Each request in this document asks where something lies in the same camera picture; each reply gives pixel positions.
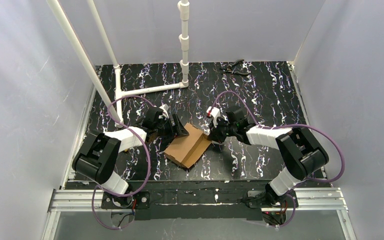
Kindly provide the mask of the black pliers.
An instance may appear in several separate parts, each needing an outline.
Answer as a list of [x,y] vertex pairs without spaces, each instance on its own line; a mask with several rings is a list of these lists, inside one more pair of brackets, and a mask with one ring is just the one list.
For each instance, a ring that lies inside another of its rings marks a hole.
[[231,74],[231,75],[244,76],[244,77],[248,76],[250,74],[248,71],[247,72],[240,72],[240,71],[235,70],[236,66],[244,63],[244,61],[245,61],[244,59],[238,59],[233,63],[228,63],[226,66],[220,67],[219,70],[223,74]]

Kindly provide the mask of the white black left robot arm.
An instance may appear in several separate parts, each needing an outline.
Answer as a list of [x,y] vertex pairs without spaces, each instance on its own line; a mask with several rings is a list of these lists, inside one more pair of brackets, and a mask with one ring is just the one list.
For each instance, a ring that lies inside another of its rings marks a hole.
[[112,132],[89,132],[73,161],[72,169],[98,184],[116,197],[130,197],[129,184],[115,172],[119,153],[135,147],[146,147],[153,137],[174,140],[189,132],[177,114],[169,115],[167,105],[152,106],[133,126]]

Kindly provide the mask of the aluminium rail frame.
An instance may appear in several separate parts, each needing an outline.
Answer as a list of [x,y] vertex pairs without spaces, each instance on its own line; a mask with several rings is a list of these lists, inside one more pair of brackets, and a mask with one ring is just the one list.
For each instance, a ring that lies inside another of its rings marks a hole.
[[[164,155],[157,138],[149,153],[135,147],[118,155],[115,171],[133,190],[150,191],[148,209],[102,209],[103,192],[78,173],[53,197],[46,240],[342,240],[343,197],[327,183],[307,181],[296,190],[298,207],[283,227],[267,226],[262,212],[238,202],[263,191],[284,167],[277,149],[234,137],[211,144],[191,168]],[[148,169],[147,155],[151,157]]]

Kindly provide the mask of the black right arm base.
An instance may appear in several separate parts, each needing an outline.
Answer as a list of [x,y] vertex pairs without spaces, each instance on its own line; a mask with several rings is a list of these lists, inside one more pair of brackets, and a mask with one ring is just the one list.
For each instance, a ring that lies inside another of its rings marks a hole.
[[250,209],[279,208],[274,211],[263,211],[263,221],[267,226],[279,228],[288,225],[295,215],[298,207],[297,195],[294,189],[278,196],[273,190],[266,186],[265,190],[250,190],[238,200]]

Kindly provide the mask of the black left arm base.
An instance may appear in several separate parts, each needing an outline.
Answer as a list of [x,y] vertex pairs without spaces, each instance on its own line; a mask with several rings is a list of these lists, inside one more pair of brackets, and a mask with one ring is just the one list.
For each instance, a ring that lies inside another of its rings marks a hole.
[[150,207],[150,200],[151,192],[147,190],[128,197],[117,197],[104,191],[101,208],[106,210],[142,210]]

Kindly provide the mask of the brown cardboard paper box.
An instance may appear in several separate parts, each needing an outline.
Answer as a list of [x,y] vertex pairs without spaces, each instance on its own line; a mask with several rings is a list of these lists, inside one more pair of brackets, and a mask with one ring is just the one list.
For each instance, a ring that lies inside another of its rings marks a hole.
[[176,165],[189,169],[205,153],[212,143],[202,129],[187,123],[188,136],[176,137],[164,150],[166,158]]

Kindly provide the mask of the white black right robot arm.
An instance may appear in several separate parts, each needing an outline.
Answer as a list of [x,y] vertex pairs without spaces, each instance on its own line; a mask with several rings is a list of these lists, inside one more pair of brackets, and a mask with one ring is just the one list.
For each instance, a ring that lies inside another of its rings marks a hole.
[[216,107],[207,109],[208,139],[222,144],[234,137],[246,145],[264,146],[280,152],[284,162],[282,171],[265,186],[264,197],[272,202],[302,183],[308,176],[329,162],[325,149],[306,127],[267,128],[251,123],[240,107],[231,107],[221,116]]

